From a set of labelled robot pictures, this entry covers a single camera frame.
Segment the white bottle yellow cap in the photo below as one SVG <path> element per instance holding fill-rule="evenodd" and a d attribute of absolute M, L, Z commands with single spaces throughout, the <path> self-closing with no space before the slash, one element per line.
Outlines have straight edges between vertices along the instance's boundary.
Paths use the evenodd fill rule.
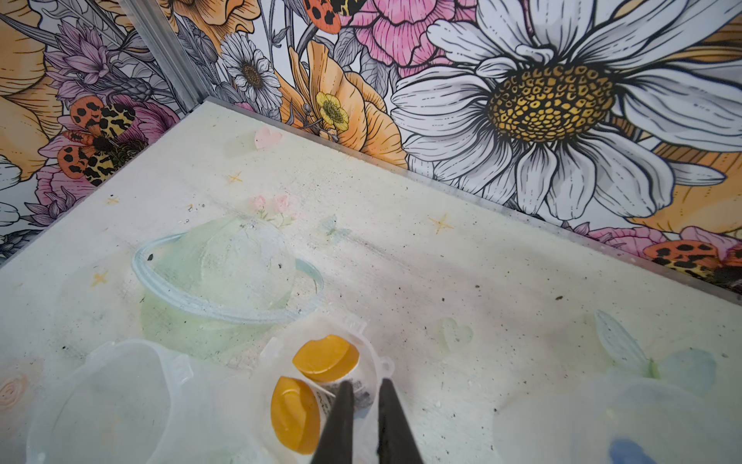
<path fill-rule="evenodd" d="M 350 381 L 357 411 L 370 408 L 374 401 L 373 365 L 355 344 L 329 334 L 309 340 L 293 357 L 294 367 L 307 379 L 333 396 L 340 384 Z"/>
<path fill-rule="evenodd" d="M 334 400 L 332 394 L 313 389 L 303 380 L 281 376 L 270 405 L 278 442 L 295 454 L 314 454 Z"/>

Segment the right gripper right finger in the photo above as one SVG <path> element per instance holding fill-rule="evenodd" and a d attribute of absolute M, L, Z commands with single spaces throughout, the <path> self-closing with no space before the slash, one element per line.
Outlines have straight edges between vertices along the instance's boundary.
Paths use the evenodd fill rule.
<path fill-rule="evenodd" d="M 379 392 L 377 454 L 380 464 L 423 464 L 414 435 L 389 378 Z"/>

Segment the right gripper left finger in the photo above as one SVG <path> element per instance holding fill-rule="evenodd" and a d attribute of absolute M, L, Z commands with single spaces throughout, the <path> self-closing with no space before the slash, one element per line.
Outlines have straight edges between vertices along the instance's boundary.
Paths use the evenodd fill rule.
<path fill-rule="evenodd" d="M 313 454 L 312 464 L 353 463 L 354 414 L 353 386 L 350 381 L 343 381 Z"/>

